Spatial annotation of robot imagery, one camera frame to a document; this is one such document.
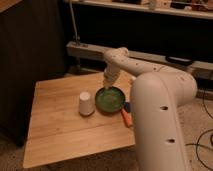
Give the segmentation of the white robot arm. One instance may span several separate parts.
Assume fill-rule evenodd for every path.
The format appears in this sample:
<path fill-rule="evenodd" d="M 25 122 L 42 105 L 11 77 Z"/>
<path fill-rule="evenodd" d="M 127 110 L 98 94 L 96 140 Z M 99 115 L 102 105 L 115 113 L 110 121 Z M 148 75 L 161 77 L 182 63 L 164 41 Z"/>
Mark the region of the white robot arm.
<path fill-rule="evenodd" d="M 132 59 L 127 48 L 103 55 L 104 85 L 112 86 L 122 70 L 135 80 L 130 106 L 139 171 L 191 171 L 177 108 L 197 93 L 194 77 L 182 70 Z"/>

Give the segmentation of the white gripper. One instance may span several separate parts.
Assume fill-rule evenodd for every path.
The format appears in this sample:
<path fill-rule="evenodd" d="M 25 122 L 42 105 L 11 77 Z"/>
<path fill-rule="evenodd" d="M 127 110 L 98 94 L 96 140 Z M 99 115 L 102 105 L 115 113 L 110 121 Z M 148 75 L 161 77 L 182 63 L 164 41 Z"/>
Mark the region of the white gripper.
<path fill-rule="evenodd" d="M 116 66 L 108 65 L 104 70 L 104 91 L 111 90 L 119 76 L 120 69 Z"/>

